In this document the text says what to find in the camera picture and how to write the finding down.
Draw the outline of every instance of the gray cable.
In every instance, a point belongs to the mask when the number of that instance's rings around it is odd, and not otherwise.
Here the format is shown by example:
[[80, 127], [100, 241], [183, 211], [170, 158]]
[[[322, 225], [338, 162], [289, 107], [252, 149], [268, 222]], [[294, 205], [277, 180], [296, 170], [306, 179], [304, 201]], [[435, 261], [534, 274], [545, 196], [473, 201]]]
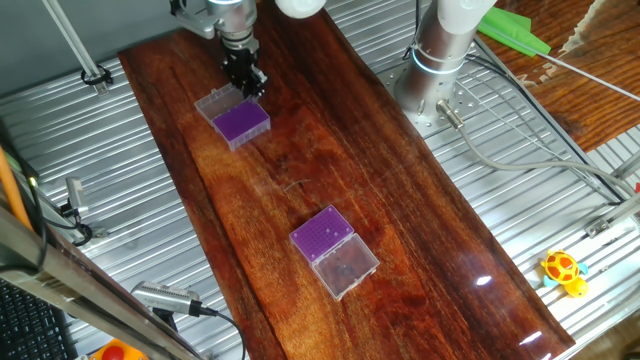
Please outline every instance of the gray cable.
[[488, 157], [484, 156], [478, 148], [473, 144], [471, 139], [469, 138], [469, 134], [467, 134], [467, 130], [464, 127], [458, 129], [460, 136], [467, 143], [469, 149], [478, 156], [480, 161], [482, 161], [485, 165], [492, 167], [498, 170], [507, 170], [507, 171], [524, 171], [531, 169], [540, 169], [540, 168], [548, 168], [548, 167], [566, 167], [566, 168], [574, 168], [578, 170], [583, 170], [595, 175], [599, 175], [604, 179], [609, 180], [611, 183], [624, 190], [629, 196], [634, 196], [636, 193], [633, 191], [631, 186], [626, 184], [624, 181], [614, 177], [611, 174], [608, 174], [600, 169], [594, 168], [593, 166], [589, 166], [586, 164], [580, 164], [573, 161], [544, 161], [539, 163], [529, 163], [529, 164], [502, 164], [499, 162], [495, 162]]

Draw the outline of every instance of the green object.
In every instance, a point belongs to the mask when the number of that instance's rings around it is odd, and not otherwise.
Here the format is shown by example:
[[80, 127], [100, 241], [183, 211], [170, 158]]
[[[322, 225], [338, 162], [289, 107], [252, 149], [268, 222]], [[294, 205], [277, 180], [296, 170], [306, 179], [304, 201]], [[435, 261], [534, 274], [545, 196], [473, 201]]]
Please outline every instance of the green object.
[[536, 51], [542, 54], [551, 51], [549, 45], [531, 33], [531, 19], [502, 9], [491, 8], [482, 18], [478, 30], [528, 56], [536, 55]]
[[521, 28], [524, 28], [525, 30], [531, 32], [531, 19], [529, 19], [526, 16], [514, 14], [512, 12], [508, 12], [506, 10], [502, 10], [496, 7], [491, 8], [489, 12], [496, 13], [498, 14], [498, 16], [506, 16], [507, 18], [509, 18], [509, 20], [518, 24]]

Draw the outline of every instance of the wood grain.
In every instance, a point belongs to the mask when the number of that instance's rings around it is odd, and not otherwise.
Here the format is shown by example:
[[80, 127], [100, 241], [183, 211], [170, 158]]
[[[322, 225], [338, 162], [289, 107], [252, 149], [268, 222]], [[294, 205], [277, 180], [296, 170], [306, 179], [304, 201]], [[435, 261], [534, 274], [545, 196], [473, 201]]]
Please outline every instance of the wood grain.
[[[551, 56], [640, 96], [637, 1], [500, 0], [497, 6], [531, 18], [533, 34], [552, 47]], [[583, 150], [640, 124], [638, 101], [539, 56], [482, 39]]]
[[[179, 31], [120, 54], [251, 358], [540, 359], [572, 345], [326, 12], [259, 13], [272, 130], [235, 152], [193, 106], [228, 82], [217, 41]], [[381, 263], [340, 302], [288, 240], [330, 204]]]

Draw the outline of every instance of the black keyboard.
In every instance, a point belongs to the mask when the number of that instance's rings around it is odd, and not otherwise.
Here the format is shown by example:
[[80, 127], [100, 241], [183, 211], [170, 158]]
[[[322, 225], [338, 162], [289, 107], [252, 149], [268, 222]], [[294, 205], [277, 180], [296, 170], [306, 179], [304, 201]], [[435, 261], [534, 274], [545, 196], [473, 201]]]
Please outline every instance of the black keyboard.
[[0, 280], [0, 359], [75, 359], [60, 310]]

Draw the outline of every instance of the transparent plastic container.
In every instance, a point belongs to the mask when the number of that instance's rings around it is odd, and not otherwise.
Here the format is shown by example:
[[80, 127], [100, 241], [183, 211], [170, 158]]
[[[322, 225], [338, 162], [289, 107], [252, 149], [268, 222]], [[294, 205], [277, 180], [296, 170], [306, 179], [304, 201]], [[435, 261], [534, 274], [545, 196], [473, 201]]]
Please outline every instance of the transparent plastic container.
[[231, 151], [271, 129], [269, 115], [255, 98], [243, 99], [242, 93], [228, 84], [196, 101], [196, 109], [225, 139]]
[[336, 300], [356, 287], [380, 262], [331, 205], [289, 234]]

